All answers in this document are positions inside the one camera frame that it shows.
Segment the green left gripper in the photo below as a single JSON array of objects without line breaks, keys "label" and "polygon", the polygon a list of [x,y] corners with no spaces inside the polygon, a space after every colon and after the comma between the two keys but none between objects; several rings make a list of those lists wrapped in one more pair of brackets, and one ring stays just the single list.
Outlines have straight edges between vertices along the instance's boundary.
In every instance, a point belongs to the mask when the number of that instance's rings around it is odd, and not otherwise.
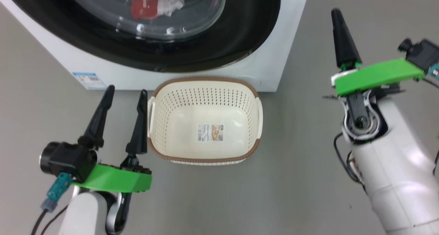
[{"label": "green left gripper", "polygon": [[[103,133],[105,130],[107,113],[112,106],[114,93],[115,86],[109,85],[84,134],[78,138],[79,145],[88,149],[96,150],[103,147],[105,143]],[[126,146],[126,152],[128,154],[125,159],[126,165],[138,165],[137,155],[144,155],[147,153],[146,90],[140,92],[137,104],[137,114],[131,140]],[[106,192],[144,192],[151,188],[152,175],[144,172],[133,172],[99,164],[93,168],[88,178],[83,183],[74,181],[72,185],[80,188]]]}]

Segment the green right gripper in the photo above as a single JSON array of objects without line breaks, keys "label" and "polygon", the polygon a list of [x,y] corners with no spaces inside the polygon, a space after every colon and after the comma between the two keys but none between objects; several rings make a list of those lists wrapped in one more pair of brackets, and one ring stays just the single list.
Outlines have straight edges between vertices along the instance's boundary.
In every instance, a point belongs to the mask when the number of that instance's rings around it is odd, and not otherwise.
[{"label": "green right gripper", "polygon": [[331,10],[337,67],[343,72],[331,77],[338,96],[367,91],[408,79],[423,79],[424,71],[404,58],[387,60],[363,68],[361,57],[339,9]]}]

